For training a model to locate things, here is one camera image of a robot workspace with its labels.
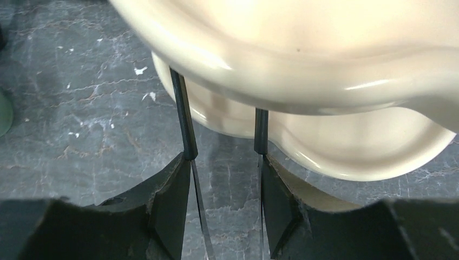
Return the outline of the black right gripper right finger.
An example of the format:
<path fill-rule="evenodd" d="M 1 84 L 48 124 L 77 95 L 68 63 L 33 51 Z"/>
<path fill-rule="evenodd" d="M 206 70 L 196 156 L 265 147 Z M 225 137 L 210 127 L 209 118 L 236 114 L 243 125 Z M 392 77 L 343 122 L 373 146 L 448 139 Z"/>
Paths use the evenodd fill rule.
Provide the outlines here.
<path fill-rule="evenodd" d="M 458 199 L 382 199 L 360 206 L 263 158 L 271 259 L 458 259 Z"/>

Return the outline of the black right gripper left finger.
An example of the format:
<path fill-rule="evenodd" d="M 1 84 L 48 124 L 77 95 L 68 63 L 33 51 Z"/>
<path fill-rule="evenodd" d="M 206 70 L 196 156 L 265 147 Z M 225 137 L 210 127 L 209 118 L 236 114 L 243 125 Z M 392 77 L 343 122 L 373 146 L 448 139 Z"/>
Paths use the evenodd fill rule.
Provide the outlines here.
<path fill-rule="evenodd" d="M 2 200 L 1 259 L 180 259 L 190 170 L 180 153 L 100 205 Z"/>

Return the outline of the black serving tongs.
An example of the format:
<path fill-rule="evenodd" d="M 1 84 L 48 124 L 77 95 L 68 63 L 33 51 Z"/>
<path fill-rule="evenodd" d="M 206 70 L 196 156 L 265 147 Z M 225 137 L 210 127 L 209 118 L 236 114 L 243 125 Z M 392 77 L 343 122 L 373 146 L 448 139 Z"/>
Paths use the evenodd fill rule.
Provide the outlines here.
<path fill-rule="evenodd" d="M 198 148 L 196 145 L 195 133 L 192 124 L 191 111 L 187 95 L 186 83 L 184 77 L 174 69 L 169 69 L 174 90 L 175 102 L 178 110 L 178 118 L 181 128 L 181 135 L 184 147 L 184 156 L 186 160 L 191 162 L 191 169 L 194 180 L 194 188 L 196 195 L 196 203 L 200 219 L 202 237 L 206 250 L 206 259 L 216 259 L 211 236 L 208 229 L 206 212 L 202 199 L 202 193 L 199 182 L 198 170 L 195 163 L 195 158 L 198 156 Z M 264 206 L 263 206 L 263 170 L 264 157 L 268 151 L 268 119 L 267 110 L 255 109 L 255 128 L 254 128 L 254 150 L 258 154 L 258 178 L 260 191 L 260 230 L 259 230 L 259 255 L 260 259 L 264 259 Z"/>

